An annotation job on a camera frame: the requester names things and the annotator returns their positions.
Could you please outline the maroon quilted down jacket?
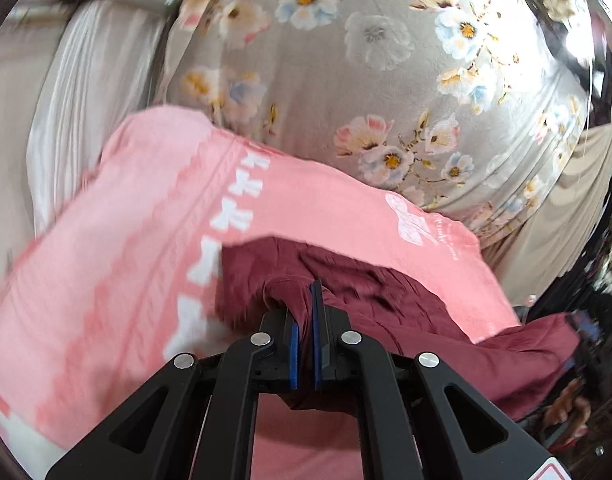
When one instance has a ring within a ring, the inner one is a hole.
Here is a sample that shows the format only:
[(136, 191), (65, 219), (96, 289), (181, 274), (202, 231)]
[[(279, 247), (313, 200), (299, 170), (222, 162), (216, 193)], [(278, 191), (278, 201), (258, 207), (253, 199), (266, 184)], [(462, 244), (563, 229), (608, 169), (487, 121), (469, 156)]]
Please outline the maroon quilted down jacket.
[(221, 269), (215, 310), (232, 330), (251, 332), (267, 312), (287, 310), (309, 338), (310, 286), (320, 281), (324, 303), (344, 311), (354, 330), (407, 358), (436, 353), (512, 419), (545, 400), (580, 345), (563, 314), (474, 344), (443, 301), (410, 276), (294, 240), (226, 246)]

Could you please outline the pink fleece blanket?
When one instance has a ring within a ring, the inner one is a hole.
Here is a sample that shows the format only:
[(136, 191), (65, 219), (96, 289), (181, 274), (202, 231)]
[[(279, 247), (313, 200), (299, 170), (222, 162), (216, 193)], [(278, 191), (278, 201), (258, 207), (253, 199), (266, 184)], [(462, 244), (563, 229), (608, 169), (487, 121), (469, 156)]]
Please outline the pink fleece blanket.
[(473, 341), (516, 317), (475, 236), (178, 107), (126, 119), (0, 288), (0, 436), (34, 479), (177, 353), (221, 352), (220, 251), (267, 235), (392, 268)]

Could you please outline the beige cloth at bedside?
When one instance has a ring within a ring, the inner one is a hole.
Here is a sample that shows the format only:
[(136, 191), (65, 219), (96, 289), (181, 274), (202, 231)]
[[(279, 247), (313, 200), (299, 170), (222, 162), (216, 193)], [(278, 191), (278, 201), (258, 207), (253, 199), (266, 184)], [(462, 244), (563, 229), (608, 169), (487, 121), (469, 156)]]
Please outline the beige cloth at bedside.
[(540, 297), (571, 270), (600, 220), (611, 178), (612, 124), (605, 124), (584, 132), (527, 222), (482, 250), (510, 304)]

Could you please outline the grey floral bed sheet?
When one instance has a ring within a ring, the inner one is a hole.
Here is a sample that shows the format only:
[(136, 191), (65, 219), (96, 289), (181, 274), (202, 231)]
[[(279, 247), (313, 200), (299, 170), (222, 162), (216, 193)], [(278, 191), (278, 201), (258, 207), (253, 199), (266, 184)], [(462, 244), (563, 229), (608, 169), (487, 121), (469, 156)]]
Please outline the grey floral bed sheet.
[(186, 0), (180, 21), (165, 103), (484, 243), (537, 211), (586, 122), (525, 0)]

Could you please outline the silver satin curtain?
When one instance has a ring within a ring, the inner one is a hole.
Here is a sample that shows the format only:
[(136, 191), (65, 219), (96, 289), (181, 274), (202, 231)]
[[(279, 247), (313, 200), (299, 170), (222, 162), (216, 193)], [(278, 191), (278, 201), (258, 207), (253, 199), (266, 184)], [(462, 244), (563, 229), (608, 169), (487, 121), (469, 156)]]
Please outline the silver satin curtain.
[(0, 246), (50, 226), (149, 104), (181, 0), (18, 0), (0, 26)]

